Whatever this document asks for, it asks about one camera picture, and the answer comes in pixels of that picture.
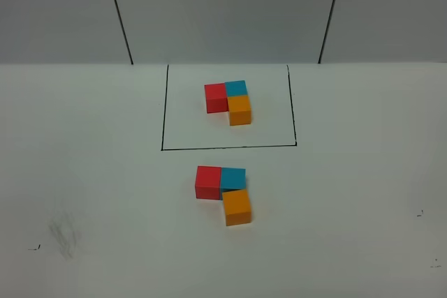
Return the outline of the template orange cube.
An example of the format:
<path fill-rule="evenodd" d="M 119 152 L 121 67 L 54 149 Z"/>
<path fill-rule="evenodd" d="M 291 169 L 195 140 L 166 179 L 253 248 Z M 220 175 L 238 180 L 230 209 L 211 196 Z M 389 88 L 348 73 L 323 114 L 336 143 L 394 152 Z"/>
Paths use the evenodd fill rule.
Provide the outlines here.
<path fill-rule="evenodd" d="M 228 114 L 231 126 L 251 124 L 251 103 L 248 95 L 228 97 Z"/>

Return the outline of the template red cube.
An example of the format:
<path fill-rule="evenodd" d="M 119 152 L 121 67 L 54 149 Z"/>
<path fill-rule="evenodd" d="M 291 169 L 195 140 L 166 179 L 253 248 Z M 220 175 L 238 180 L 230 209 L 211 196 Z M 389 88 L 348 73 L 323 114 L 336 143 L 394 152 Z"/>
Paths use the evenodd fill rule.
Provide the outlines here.
<path fill-rule="evenodd" d="M 208 114 L 228 111 L 228 99 L 224 83 L 206 84 L 204 89 Z"/>

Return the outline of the template blue cube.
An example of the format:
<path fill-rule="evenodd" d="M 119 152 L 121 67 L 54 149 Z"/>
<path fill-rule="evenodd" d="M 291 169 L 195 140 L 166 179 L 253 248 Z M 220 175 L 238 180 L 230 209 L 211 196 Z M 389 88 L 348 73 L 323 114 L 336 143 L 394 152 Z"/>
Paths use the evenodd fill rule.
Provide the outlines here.
<path fill-rule="evenodd" d="M 246 82 L 244 80 L 225 82 L 226 95 L 231 96 L 246 96 L 248 94 Z"/>

